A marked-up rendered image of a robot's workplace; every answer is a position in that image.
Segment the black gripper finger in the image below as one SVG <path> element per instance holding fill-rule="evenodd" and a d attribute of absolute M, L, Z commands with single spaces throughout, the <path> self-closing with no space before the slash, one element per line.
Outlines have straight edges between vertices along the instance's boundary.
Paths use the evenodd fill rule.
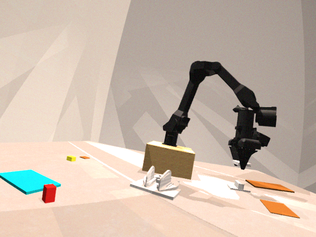
<path fill-rule="evenodd" d="M 238 151 L 236 147 L 229 147 L 231 150 L 231 154 L 233 157 L 233 160 L 238 160 L 239 161 L 239 157 L 238 157 Z"/>
<path fill-rule="evenodd" d="M 242 148 L 237 148 L 237 151 L 238 151 L 240 168 L 242 170 L 245 170 L 246 165 L 251 155 L 258 152 L 256 150 L 249 150 L 249 149 L 242 149 Z"/>

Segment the white flat base plate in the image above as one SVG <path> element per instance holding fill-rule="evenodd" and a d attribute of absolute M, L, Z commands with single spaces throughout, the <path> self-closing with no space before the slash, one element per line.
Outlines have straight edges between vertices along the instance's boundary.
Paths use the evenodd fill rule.
<path fill-rule="evenodd" d="M 141 180 L 137 180 L 137 181 L 135 181 L 133 183 L 130 183 L 130 187 L 139 189 L 141 191 L 146 191 L 146 192 L 151 193 L 153 195 L 161 196 L 161 197 L 164 197 L 164 198 L 167 198 L 167 199 L 171 199 L 171 200 L 174 200 L 178 196 L 178 194 L 180 194 L 180 192 L 181 192 L 180 189 L 177 189 L 175 191 L 159 192 L 157 190 L 157 184 L 158 183 L 154 182 L 149 187 L 144 187 L 143 180 L 144 179 L 141 179 Z"/>

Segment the red rectangular block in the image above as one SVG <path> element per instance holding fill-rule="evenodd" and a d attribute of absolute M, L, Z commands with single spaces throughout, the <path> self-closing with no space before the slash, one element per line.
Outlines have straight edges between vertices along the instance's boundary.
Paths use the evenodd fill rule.
<path fill-rule="evenodd" d="M 54 184 L 45 184 L 43 186 L 42 200 L 44 203 L 55 202 L 56 186 Z"/>

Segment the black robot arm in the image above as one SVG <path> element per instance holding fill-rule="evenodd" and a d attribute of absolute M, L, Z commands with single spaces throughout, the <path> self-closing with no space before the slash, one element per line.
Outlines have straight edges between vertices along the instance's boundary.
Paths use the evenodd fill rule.
<path fill-rule="evenodd" d="M 179 108 L 173 113 L 170 120 L 163 126 L 163 131 L 166 131 L 163 145 L 177 147 L 178 134 L 188 127 L 190 118 L 188 112 L 197 92 L 198 85 L 205 79 L 206 76 L 218 74 L 223 81 L 234 91 L 240 103 L 245 107 L 237 105 L 233 111 L 238 113 L 237 123 L 254 123 L 254 114 L 256 114 L 255 122 L 259 126 L 276 127 L 277 107 L 260 107 L 256 101 L 254 92 L 239 83 L 222 65 L 220 62 L 196 61 L 190 67 L 190 80 L 184 92 Z M 249 110 L 249 108 L 253 110 Z M 262 144 L 261 147 L 268 146 L 271 138 L 256 131 L 252 131 L 252 139 L 258 140 Z"/>

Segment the cyan flat plate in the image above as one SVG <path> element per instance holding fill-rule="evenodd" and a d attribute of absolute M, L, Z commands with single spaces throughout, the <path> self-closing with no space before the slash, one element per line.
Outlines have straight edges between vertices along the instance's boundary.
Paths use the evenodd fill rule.
<path fill-rule="evenodd" d="M 61 186 L 60 183 L 30 169 L 0 173 L 0 178 L 26 195 L 42 192 L 45 184 L 54 184 L 57 188 Z"/>

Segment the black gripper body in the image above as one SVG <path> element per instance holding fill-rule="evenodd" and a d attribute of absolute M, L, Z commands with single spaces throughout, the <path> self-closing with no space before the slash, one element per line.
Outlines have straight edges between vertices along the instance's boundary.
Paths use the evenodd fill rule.
<path fill-rule="evenodd" d="M 237 123 L 235 129 L 236 135 L 234 139 L 229 140 L 229 146 L 249 150 L 261 149 L 262 144 L 260 141 L 252 139 L 252 131 L 255 129 L 252 124 Z"/>

